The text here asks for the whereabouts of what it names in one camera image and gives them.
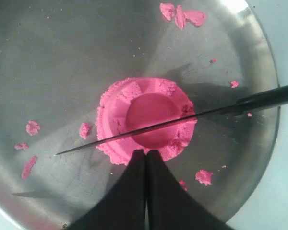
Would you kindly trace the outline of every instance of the circular indentation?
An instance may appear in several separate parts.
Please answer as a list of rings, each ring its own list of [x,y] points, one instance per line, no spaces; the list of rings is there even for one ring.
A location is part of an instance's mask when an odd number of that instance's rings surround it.
[[[143,94],[132,100],[126,114],[128,131],[152,126],[179,118],[181,112],[173,101],[159,93]],[[132,137],[138,144],[158,149],[167,145],[177,135],[177,126],[170,126]]]

